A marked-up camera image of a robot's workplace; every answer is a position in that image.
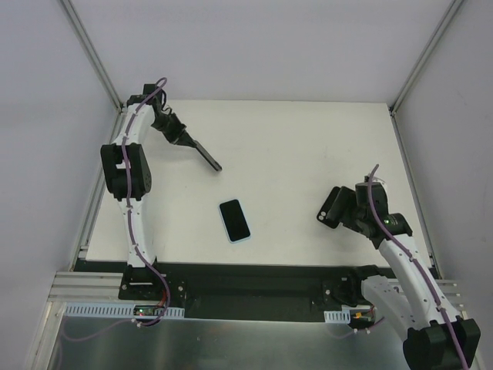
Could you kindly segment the black phone case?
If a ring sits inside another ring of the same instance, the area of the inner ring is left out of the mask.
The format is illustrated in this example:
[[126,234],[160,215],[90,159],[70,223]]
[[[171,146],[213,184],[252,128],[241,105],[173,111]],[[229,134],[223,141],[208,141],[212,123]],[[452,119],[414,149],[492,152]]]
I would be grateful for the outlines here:
[[327,199],[324,201],[323,205],[321,206],[321,208],[317,213],[317,220],[331,229],[335,229],[340,223],[339,221],[332,220],[328,217],[329,212],[332,206],[334,205],[334,202],[339,192],[340,192],[340,187],[334,187],[330,191]]

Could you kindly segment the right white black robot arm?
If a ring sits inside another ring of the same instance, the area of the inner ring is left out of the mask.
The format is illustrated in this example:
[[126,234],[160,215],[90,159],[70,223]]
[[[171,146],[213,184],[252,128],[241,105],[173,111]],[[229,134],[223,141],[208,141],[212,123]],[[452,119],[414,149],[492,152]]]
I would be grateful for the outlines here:
[[402,340],[411,369],[469,369],[481,330],[464,319],[424,266],[413,232],[402,214],[388,210],[381,183],[370,178],[354,189],[334,187],[318,220],[335,229],[346,227],[365,236],[389,264],[400,289],[374,265],[356,267],[338,287],[334,300],[355,307],[369,302],[389,321]]

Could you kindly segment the black phone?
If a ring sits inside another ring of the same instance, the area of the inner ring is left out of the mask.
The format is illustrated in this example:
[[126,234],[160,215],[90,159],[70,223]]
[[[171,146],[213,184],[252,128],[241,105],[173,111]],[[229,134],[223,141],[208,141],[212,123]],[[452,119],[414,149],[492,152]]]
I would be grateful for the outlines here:
[[221,172],[222,166],[213,158],[213,156],[202,146],[198,140],[194,140],[195,149],[200,156],[216,171]]

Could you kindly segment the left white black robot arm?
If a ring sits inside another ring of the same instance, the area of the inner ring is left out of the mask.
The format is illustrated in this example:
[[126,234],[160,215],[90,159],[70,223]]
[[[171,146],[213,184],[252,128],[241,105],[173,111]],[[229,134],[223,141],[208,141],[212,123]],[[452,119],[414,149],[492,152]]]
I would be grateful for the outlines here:
[[169,286],[157,271],[157,256],[149,217],[149,196],[152,174],[143,149],[149,129],[153,128],[176,146],[188,146],[205,158],[201,144],[188,134],[171,108],[166,105],[164,86],[167,78],[145,84],[143,92],[126,102],[126,118],[117,137],[101,146],[100,156],[106,188],[117,201],[124,219],[128,246],[127,268],[124,271],[119,297],[133,294],[147,300],[169,300]]

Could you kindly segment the blue-cased smartphone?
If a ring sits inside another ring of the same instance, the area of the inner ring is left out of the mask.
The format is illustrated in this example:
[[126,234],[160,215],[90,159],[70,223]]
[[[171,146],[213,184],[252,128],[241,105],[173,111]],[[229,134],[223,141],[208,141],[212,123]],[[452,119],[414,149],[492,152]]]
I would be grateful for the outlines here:
[[247,219],[238,199],[222,202],[219,210],[230,243],[238,243],[251,237]]

